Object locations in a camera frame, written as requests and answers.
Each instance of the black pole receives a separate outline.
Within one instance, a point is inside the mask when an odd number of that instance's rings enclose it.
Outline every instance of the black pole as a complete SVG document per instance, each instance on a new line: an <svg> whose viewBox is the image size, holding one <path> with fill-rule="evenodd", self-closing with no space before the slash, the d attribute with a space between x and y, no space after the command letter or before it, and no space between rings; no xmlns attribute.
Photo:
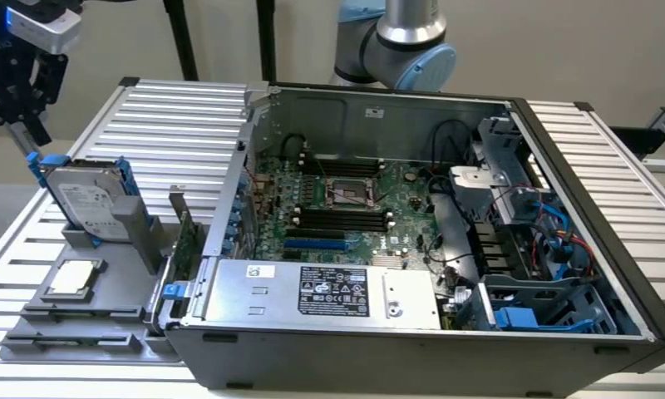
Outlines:
<svg viewBox="0 0 665 399"><path fill-rule="evenodd" d="M188 15L185 14L185 3L182 0L162 0L165 12L169 16L169 26L173 29L174 45L177 46L177 57L180 58L181 75L185 81L198 81L197 61L192 39L189 38Z"/></svg>
<svg viewBox="0 0 665 399"><path fill-rule="evenodd" d="M276 0L256 0L256 13L258 14L261 77L265 81L276 81L276 27L273 24Z"/></svg>

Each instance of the blue tab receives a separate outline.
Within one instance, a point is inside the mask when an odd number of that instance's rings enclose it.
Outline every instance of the blue tab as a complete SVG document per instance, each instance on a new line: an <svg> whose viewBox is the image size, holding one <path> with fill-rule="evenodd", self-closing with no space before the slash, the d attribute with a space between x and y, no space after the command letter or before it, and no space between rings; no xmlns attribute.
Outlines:
<svg viewBox="0 0 665 399"><path fill-rule="evenodd" d="M180 284L168 284L162 289L162 299L181 301L185 298L188 288Z"/></svg>
<svg viewBox="0 0 665 399"><path fill-rule="evenodd" d="M70 162L70 156L49 154L40 161L40 166L44 168L58 168Z"/></svg>
<svg viewBox="0 0 665 399"><path fill-rule="evenodd" d="M501 308L494 312L501 330L537 330L537 319L530 308Z"/></svg>
<svg viewBox="0 0 665 399"><path fill-rule="evenodd" d="M240 222L241 222L241 216L240 216L240 214L232 213L229 215L229 224L232 226L236 226L236 225L238 225Z"/></svg>
<svg viewBox="0 0 665 399"><path fill-rule="evenodd" d="M233 242L229 241L228 239L221 241L221 253L226 255L232 252L232 249L233 249Z"/></svg>
<svg viewBox="0 0 665 399"><path fill-rule="evenodd" d="M33 152L29 155L26 155L26 164L29 167L29 172L36 177L36 182L38 183L40 187L46 187L46 178L44 177L42 170L40 169L40 153Z"/></svg>
<svg viewBox="0 0 665 399"><path fill-rule="evenodd" d="M242 208L242 203L241 203L241 200L238 198L234 198L233 199L233 202L232 202L232 212L238 212Z"/></svg>
<svg viewBox="0 0 665 399"><path fill-rule="evenodd" d="M130 163L121 156L116 160L114 165L118 168L118 170L121 171L122 187L125 188L125 194L140 197L141 190L137 188L137 183L134 182L133 169L130 168ZM145 212L145 222L148 223L148 226L152 226L154 218L150 216L150 213L148 212L148 208L145 209L144 212Z"/></svg>

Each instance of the motherboard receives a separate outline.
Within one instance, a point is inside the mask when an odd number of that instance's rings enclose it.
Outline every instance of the motherboard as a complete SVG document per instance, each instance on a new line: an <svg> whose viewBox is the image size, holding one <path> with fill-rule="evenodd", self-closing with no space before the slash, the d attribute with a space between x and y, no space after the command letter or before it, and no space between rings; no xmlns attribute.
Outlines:
<svg viewBox="0 0 665 399"><path fill-rule="evenodd" d="M400 161L258 159L254 257L440 268L425 259L438 229L424 175L424 166Z"/></svg>

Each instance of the cpu socket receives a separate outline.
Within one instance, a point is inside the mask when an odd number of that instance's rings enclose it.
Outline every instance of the cpu socket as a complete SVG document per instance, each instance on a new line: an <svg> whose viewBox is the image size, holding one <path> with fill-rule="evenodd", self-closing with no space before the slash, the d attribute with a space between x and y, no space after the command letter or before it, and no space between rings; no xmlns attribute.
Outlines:
<svg viewBox="0 0 665 399"><path fill-rule="evenodd" d="M372 179L326 179L325 202L328 206L344 205L373 208Z"/></svg>

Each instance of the blue latch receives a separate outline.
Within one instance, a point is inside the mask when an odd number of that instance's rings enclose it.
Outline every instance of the blue latch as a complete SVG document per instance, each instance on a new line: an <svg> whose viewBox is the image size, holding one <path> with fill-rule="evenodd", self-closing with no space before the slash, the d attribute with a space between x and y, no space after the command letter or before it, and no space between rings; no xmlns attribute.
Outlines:
<svg viewBox="0 0 665 399"><path fill-rule="evenodd" d="M70 162L70 156L49 154L40 161L40 166L45 168L58 168Z"/></svg>
<svg viewBox="0 0 665 399"><path fill-rule="evenodd" d="M584 333L593 326L593 320L581 320L569 326L542 326L537 324L530 308L500 308L494 312L497 328L505 331L542 331L546 333Z"/></svg>
<svg viewBox="0 0 665 399"><path fill-rule="evenodd" d="M40 153L33 152L26 155L26 164L29 167L29 172L36 177L36 182L40 184L40 187L46 187L46 179L44 178L42 170L40 169Z"/></svg>
<svg viewBox="0 0 665 399"><path fill-rule="evenodd" d="M168 284L162 289L162 299L181 301L185 298L188 287L180 284Z"/></svg>

